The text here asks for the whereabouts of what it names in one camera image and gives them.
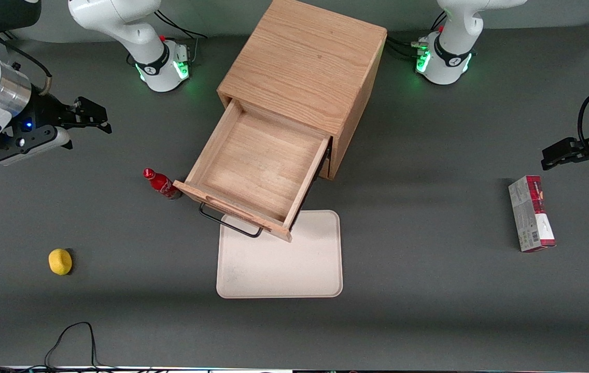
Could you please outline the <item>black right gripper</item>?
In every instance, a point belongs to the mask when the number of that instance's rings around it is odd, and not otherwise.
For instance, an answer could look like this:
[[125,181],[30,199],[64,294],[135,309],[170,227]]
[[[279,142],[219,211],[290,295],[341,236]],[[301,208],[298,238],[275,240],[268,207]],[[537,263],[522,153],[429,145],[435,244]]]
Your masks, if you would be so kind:
[[[98,125],[106,134],[112,134],[103,106],[79,96],[74,107],[74,113],[82,120]],[[71,150],[71,137],[61,123],[63,113],[67,113],[67,106],[53,96],[32,97],[27,106],[0,132],[0,165],[8,166],[58,147]]]

